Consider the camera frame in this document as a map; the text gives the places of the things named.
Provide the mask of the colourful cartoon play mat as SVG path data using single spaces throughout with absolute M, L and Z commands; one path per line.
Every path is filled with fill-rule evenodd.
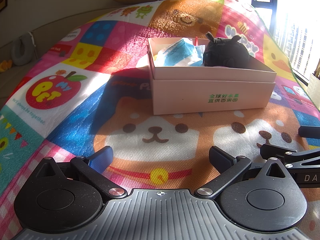
M 277 74 L 262 109 L 156 116 L 148 40 L 239 35 L 251 55 Z M 113 148 L 104 176 L 127 190 L 194 191 L 218 175 L 208 153 L 218 146 L 260 162 L 265 143 L 303 151 L 319 140 L 319 111 L 293 76 L 263 21 L 238 0 L 166 0 L 129 5 L 76 28 L 29 70 L 1 109 L 1 239 L 21 226 L 14 200 L 44 157 L 58 162 Z

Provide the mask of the pink cardboard box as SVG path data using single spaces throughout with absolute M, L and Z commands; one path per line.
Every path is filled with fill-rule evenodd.
M 148 57 L 155 115 L 264 108 L 276 72 L 254 57 L 247 69 L 227 67 L 157 67 L 153 57 L 178 38 L 149 38 Z

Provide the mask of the black plush toy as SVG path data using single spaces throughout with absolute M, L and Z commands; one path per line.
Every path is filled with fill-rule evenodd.
M 232 38 L 215 38 L 212 33 L 206 33 L 209 43 L 203 53 L 205 67 L 228 67 L 245 69 L 248 67 L 250 55 L 246 47 L 239 43 L 241 36 Z

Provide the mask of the blue white tissue pack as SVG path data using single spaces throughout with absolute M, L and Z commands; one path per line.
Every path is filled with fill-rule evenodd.
M 155 67 L 199 67 L 203 65 L 205 48 L 205 45 L 194 45 L 189 38 L 180 38 L 157 53 L 154 65 Z

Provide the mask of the orange plush toy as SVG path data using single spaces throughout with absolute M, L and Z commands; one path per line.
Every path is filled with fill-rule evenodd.
M 7 70 L 9 70 L 10 68 L 12 67 L 12 60 L 3 60 L 1 63 L 0 63 L 0 73 L 3 73 Z

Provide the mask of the grey neck pillow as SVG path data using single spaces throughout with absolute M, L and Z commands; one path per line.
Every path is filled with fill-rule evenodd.
M 16 66 L 28 64 L 33 58 L 34 50 L 33 36 L 27 32 L 12 42 L 11 59 Z

